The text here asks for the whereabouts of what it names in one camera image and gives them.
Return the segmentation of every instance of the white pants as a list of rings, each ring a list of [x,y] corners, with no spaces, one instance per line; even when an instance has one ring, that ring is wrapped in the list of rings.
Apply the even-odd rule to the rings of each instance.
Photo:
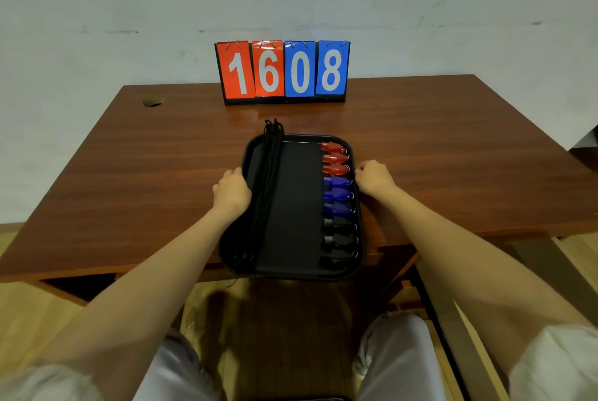
[[[413,314],[380,317],[362,340],[369,370],[358,401],[445,401],[442,376],[425,322]],[[219,401],[195,351],[168,334],[134,401]]]

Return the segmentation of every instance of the table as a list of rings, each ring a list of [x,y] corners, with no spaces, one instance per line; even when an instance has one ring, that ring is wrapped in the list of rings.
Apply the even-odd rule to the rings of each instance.
[[[163,103],[144,106],[153,98]],[[1,257],[0,281],[84,298],[86,277],[114,279],[203,216],[212,185],[275,117],[288,133],[347,140],[484,238],[598,231],[598,178],[474,75],[351,79],[346,103],[231,107],[220,84],[124,86]],[[407,237],[371,198],[363,228],[368,264],[406,263]],[[202,277],[233,275],[215,252]]]

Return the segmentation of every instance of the tray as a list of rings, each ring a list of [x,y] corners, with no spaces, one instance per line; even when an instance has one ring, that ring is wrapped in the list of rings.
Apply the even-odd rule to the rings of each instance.
[[[253,138],[243,156],[243,176],[250,188],[258,168],[262,140],[263,135]],[[235,263],[235,254],[243,251],[236,244],[238,221],[226,230],[220,240],[220,259],[231,271],[245,276],[338,281],[359,268],[365,257],[365,245],[355,181],[349,187],[355,195],[352,201],[355,214],[351,218],[356,225],[355,255],[338,266],[323,265],[320,261],[320,257],[326,254],[322,227],[325,218],[322,179],[327,176],[322,172],[324,152],[320,150],[320,144],[328,141],[338,142],[347,149],[349,160],[345,164],[351,167],[351,171],[344,177],[353,179],[355,159],[346,141],[329,135],[286,134],[276,194],[255,268],[251,272],[243,272]]]

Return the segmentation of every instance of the person's left hand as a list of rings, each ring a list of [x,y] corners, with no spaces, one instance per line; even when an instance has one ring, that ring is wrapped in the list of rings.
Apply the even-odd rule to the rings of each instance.
[[[243,178],[241,168],[234,172],[228,170],[212,187],[214,192],[213,208],[223,212],[232,223],[243,214],[251,201],[251,190]]]

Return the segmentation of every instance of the person's left arm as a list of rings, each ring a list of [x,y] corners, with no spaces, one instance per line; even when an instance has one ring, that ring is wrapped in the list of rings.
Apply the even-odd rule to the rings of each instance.
[[[251,199],[240,168],[213,192],[201,220],[93,299],[34,364],[66,365],[90,375],[104,399],[131,400],[220,236]]]

